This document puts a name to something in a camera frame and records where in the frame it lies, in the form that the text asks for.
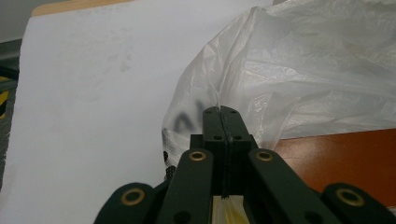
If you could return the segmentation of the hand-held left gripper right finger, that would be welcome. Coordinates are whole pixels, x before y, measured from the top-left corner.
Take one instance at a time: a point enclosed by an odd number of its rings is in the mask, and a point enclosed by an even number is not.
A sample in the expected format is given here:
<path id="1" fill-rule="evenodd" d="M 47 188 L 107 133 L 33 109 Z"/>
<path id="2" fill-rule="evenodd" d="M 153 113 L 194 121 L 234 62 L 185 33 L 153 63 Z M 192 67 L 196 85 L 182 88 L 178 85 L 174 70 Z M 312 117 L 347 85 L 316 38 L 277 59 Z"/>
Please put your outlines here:
<path id="1" fill-rule="evenodd" d="M 240 113 L 227 106 L 221 108 L 221 125 L 225 136 L 222 196 L 243 195 L 246 184 L 247 154 L 257 144 L 248 132 Z"/>

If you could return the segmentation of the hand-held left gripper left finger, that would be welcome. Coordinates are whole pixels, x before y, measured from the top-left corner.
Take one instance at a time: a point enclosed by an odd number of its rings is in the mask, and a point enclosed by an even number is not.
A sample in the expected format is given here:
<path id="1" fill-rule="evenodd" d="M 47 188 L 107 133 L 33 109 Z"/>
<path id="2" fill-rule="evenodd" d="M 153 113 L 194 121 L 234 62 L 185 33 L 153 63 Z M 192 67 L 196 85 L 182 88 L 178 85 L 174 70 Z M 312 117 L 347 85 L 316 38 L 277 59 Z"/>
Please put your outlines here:
<path id="1" fill-rule="evenodd" d="M 223 165 L 225 150 L 225 134 L 223 132 L 220 112 L 216 106 L 203 112 L 202 134 L 192 134 L 190 148 L 203 148 L 210 151 L 214 157 L 212 192 L 225 197 L 223 189 Z"/>

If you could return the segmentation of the translucent plastic shopping bag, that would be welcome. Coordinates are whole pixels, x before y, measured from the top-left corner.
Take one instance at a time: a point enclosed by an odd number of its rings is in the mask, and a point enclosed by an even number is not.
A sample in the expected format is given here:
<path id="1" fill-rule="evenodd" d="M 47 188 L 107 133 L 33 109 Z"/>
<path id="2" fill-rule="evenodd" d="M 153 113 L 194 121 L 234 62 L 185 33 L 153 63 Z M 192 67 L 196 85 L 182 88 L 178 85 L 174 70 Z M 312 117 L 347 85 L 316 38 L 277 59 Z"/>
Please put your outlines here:
<path id="1" fill-rule="evenodd" d="M 213 154 L 190 148 L 203 112 L 238 111 L 257 144 L 240 201 L 251 224 L 396 224 L 361 189 L 309 188 L 276 153 L 283 136 L 396 127 L 396 0 L 287 0 L 254 7 L 185 69 L 163 119 L 172 179 L 159 224 L 211 224 Z"/>

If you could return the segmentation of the white table sheet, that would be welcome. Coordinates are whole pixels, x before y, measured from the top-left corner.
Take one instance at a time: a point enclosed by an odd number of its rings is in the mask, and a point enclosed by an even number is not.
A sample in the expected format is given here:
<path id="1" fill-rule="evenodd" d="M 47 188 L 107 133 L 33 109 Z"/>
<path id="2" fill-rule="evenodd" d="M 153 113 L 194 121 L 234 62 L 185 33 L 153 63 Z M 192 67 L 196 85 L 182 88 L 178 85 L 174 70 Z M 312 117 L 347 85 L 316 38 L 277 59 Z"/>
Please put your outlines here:
<path id="1" fill-rule="evenodd" d="M 0 224 L 93 224 L 130 182 L 165 175 L 163 117 L 202 47 L 273 0 L 133 0 L 29 20 Z"/>

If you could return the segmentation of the yellow black floor tape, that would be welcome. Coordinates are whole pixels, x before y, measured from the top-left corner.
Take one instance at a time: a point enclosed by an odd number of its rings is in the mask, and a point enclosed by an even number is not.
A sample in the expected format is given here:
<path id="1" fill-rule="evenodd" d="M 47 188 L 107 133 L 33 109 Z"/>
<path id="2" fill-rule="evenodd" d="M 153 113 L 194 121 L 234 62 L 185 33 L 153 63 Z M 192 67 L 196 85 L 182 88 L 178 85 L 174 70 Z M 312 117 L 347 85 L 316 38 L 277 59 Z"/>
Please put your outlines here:
<path id="1" fill-rule="evenodd" d="M 0 119 L 6 116 L 9 78 L 0 77 Z"/>

